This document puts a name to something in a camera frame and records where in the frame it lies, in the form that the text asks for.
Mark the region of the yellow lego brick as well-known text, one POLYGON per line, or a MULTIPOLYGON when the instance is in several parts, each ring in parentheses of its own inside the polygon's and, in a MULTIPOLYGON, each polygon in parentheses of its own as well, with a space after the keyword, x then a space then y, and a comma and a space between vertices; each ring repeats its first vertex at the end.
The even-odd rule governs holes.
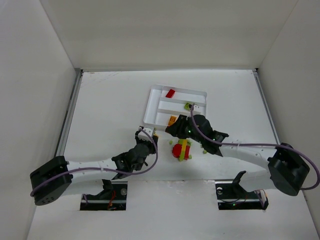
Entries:
POLYGON ((176 116, 171 115, 168 121, 168 126, 173 125, 176 122, 176 119, 177 119, 176 116))

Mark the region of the green lego brick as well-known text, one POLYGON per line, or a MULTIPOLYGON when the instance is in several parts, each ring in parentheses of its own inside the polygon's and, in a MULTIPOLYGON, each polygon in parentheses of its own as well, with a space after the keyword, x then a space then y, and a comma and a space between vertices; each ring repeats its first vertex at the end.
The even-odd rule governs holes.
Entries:
POLYGON ((188 103, 188 102, 184 105, 184 109, 187 110, 187 111, 190 111, 191 107, 192 107, 192 104, 188 103))

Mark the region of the red lego brick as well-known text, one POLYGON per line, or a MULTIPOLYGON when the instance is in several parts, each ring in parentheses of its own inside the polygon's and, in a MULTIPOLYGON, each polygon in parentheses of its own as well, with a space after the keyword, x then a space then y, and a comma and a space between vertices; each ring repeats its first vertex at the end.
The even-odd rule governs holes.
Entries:
POLYGON ((176 93, 175 90, 170 89, 170 90, 167 92, 167 94, 165 95, 165 97, 171 99, 171 98, 174 96, 175 93, 176 93))

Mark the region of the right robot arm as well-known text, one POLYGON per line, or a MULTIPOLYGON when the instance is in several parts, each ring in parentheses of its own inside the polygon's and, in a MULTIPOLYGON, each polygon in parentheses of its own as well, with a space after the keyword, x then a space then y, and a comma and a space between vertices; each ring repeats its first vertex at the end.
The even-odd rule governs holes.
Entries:
POLYGON ((246 192, 277 189, 286 195, 297 196, 310 172, 310 167, 289 144, 247 146, 227 133, 214 130, 203 115, 179 115, 165 132, 179 139, 192 139, 212 155, 261 167, 256 172, 242 170, 234 178, 233 184, 246 192))

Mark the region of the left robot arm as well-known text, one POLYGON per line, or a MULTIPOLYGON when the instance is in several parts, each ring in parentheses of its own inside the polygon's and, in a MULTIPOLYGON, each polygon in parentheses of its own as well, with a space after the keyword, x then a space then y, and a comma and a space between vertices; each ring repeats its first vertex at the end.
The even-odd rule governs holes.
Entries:
POLYGON ((98 195, 107 190, 108 181, 145 173, 147 157, 158 154, 158 136, 135 140, 130 150, 105 160, 75 162, 61 155, 38 167, 30 174, 35 205, 44 206, 65 195, 98 195))

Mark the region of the white divided sorting tray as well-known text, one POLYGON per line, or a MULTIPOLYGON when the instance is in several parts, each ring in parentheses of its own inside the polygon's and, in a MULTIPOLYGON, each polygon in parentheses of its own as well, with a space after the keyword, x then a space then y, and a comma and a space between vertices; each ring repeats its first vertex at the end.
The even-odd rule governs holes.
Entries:
POLYGON ((205 91, 153 85, 150 89, 143 123, 155 126, 158 129, 165 128, 168 125, 170 116, 190 115, 190 111, 184 109, 186 103, 196 104, 201 108, 201 112, 193 111, 195 115, 206 115, 207 93, 205 91), (166 94, 170 89, 175 90, 175 94, 172 98, 166 98, 166 94))

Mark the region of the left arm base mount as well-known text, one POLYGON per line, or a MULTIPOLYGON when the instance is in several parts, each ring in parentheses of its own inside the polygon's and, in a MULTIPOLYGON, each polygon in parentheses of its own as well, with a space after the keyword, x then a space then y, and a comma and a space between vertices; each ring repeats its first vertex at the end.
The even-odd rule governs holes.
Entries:
POLYGON ((103 190, 97 195, 83 195, 80 211, 125 211, 127 208, 127 181, 103 180, 103 190))

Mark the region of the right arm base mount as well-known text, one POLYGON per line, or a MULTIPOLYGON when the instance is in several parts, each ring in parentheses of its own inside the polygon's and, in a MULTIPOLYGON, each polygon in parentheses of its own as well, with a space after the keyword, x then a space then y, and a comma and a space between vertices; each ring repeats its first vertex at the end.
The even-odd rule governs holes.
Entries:
POLYGON ((230 181, 216 181, 215 193, 219 210, 263 210, 269 206, 269 200, 264 190, 247 192, 240 186, 241 177, 246 171, 241 171, 230 181))

